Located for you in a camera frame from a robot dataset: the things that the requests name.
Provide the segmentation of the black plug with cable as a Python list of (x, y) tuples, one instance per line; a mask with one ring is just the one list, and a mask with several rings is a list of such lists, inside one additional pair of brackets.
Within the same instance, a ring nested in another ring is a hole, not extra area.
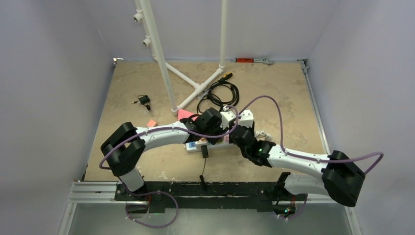
[(201, 146), (201, 153), (202, 153), (202, 157), (204, 159), (204, 164), (203, 164), (203, 169), (202, 169), (202, 172), (201, 172), (199, 178), (200, 178), (200, 181), (201, 181), (201, 186), (202, 186), (203, 191), (206, 191), (207, 190), (207, 184), (206, 184), (205, 179), (204, 179), (204, 172), (205, 172), (205, 168), (206, 168), (206, 161), (207, 161), (207, 158), (209, 157), (208, 147), (206, 145)]

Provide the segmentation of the white power strip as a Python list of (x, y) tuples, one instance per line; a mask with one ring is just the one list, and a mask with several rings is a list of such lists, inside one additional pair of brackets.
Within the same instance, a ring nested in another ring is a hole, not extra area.
[[(261, 130), (261, 131), (255, 131), (254, 132), (254, 136), (257, 139), (264, 139), (266, 141), (272, 141), (273, 137), (268, 134), (267, 132)], [(229, 146), (233, 146), (233, 143), (230, 143), (230, 138), (229, 135), (226, 135), (225, 137), (223, 137), (219, 142), (217, 142), (216, 144), (211, 144), (209, 142), (207, 142), (206, 140), (202, 140), (200, 139), (199, 141), (195, 141), (196, 146), (198, 148), (197, 152), (201, 152), (201, 146), (206, 145), (208, 150), (210, 149), (218, 149), (218, 148), (225, 148), (225, 147), (229, 147)]]

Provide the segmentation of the pink power socket block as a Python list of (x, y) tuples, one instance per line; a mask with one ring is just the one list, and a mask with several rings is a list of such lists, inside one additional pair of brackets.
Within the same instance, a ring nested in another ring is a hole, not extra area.
[(181, 121), (182, 119), (196, 120), (196, 118), (198, 116), (199, 116), (199, 114), (192, 113), (192, 112), (187, 111), (185, 109), (179, 109), (178, 110), (178, 121)]

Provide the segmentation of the salmon pink plug adapter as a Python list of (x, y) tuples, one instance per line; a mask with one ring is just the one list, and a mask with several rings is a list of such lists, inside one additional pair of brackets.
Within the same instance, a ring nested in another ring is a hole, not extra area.
[(149, 128), (156, 127), (156, 126), (158, 126), (158, 123), (155, 120), (152, 120), (152, 119), (149, 120), (146, 124), (146, 127), (149, 127)]

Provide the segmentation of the black plug adapter with cable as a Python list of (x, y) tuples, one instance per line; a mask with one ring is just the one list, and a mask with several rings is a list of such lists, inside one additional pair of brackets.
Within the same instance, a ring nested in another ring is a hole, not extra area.
[(138, 95), (137, 100), (133, 101), (132, 104), (140, 103), (143, 105), (148, 111), (151, 110), (151, 100), (148, 95)]

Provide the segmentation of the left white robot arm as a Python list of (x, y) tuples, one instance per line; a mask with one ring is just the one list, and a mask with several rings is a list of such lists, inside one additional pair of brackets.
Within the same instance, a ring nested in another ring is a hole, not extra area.
[(158, 127), (135, 127), (131, 122), (120, 125), (107, 138), (100, 149), (102, 162), (127, 188), (133, 200), (140, 200), (146, 194), (145, 182), (136, 168), (141, 155), (150, 149), (195, 142), (201, 138), (216, 143), (229, 134), (229, 123), (238, 119), (232, 111), (219, 112), (209, 108), (195, 119), (185, 117), (172, 124)]

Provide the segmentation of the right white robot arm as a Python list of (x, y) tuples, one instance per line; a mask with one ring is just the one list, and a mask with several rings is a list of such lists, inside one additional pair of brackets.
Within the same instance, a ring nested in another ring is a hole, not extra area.
[(345, 153), (334, 150), (331, 154), (310, 154), (284, 149), (274, 142), (257, 140), (253, 130), (240, 126), (230, 134), (230, 141), (239, 147), (244, 158), (257, 166), (299, 172), (280, 175), (275, 185), (278, 198), (320, 194), (343, 206), (356, 206), (366, 175)]

